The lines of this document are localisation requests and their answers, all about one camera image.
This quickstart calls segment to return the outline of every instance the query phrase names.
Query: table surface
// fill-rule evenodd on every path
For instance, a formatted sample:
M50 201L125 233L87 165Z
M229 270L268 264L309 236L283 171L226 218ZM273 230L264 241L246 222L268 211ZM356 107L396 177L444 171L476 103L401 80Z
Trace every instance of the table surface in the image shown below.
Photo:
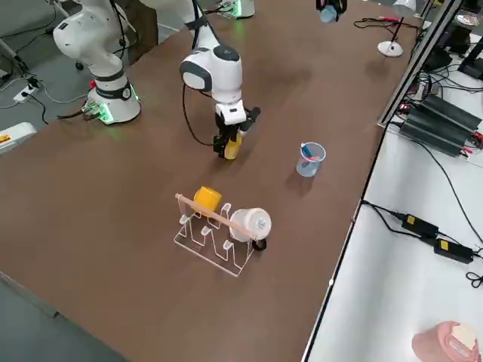
M262 109L234 162L189 135L177 68L191 38L169 38L128 71L135 121L54 122L0 158L0 270L131 360L300 359L408 61L378 54L385 29L352 25L380 15L393 14L351 2L322 24L312 3L266 0L252 19L213 18L241 54L245 106ZM411 49L414 31L399 39ZM186 104L209 140L211 101ZM328 156L304 179L294 167L310 140ZM174 194L202 185L272 217L267 250L238 278L173 242Z
M483 234L483 168L432 153ZM474 250L483 247L436 163L421 146L395 134L385 137L365 199L417 215ZM383 215L401 229L400 222ZM471 287L465 277L470 271L483 275L483 262L464 265L438 256L416 239L391 233L370 207L362 206L309 361L418 362L413 335L442 321L473 325L482 341L483 290Z

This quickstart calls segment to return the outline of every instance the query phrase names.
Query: wooden dowel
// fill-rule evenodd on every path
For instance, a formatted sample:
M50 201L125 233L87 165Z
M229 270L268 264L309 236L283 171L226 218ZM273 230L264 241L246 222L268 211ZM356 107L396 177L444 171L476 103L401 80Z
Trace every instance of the wooden dowel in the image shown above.
M237 232L241 232L242 234L247 235L252 240L258 240L258 237L255 234L245 229L243 226L237 224L236 222L230 221L226 217L214 213L213 211L207 209L204 206L201 206L200 204L195 203L194 201L184 197L181 194L176 194L174 197L177 198L179 201L183 202L184 204L190 206L194 211L201 212L203 215L209 217L210 219L219 221L222 224L228 226L229 228L235 229Z

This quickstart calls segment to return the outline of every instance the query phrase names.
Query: desk lamp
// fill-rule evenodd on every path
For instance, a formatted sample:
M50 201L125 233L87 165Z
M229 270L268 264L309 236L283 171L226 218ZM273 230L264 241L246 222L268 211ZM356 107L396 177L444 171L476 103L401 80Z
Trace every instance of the desk lamp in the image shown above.
M412 17L416 12L416 0L396 0L392 8L401 19L395 28L392 39L379 43L377 50L386 57L400 57L403 51L401 45L396 41L397 35L405 17Z

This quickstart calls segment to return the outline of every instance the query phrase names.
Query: green indicator light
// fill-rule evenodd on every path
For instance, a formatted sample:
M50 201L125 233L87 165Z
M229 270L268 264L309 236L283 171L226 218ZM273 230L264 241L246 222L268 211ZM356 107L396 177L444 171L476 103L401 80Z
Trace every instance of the green indicator light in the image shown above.
M131 84L131 90L133 91L133 94L136 97L136 100L139 102L139 97L137 96L136 91L134 90L134 87L132 84Z
M235 17L239 17L242 14L242 0L235 0L235 4L233 5L233 15Z
M104 123L112 123L114 121L114 118L111 115L111 112L109 111L109 107L105 103L101 103L99 105L100 107L100 114L103 115L103 117L100 118L100 120Z

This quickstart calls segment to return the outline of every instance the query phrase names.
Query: pink object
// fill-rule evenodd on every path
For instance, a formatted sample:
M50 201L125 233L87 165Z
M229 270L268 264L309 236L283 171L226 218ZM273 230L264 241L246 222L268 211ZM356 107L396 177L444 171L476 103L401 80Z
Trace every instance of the pink object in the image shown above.
M475 331L457 322L443 322L414 335L412 345L422 362L481 362Z

